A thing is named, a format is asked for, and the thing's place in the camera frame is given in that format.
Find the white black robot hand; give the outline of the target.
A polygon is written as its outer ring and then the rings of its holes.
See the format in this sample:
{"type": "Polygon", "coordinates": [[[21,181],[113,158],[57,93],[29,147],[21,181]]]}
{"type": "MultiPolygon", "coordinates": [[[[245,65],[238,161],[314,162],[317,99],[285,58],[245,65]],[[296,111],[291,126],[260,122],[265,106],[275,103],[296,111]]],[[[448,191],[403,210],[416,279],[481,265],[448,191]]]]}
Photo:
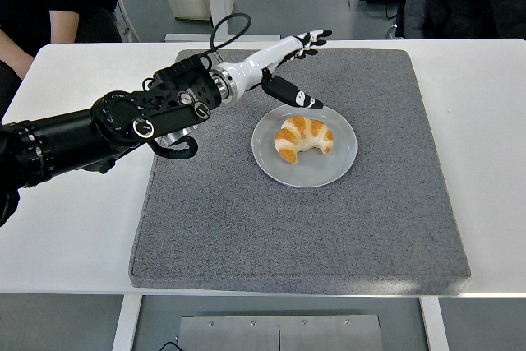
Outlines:
{"type": "Polygon", "coordinates": [[[274,71],[286,62],[317,54],[315,47],[324,45],[325,38],[331,34],[330,30],[313,30],[288,36],[255,52],[240,63],[220,63],[214,68],[213,74],[218,79],[222,100],[230,103],[241,99],[245,92],[260,85],[266,94],[289,106],[323,108],[321,101],[276,76],[274,71]]]}

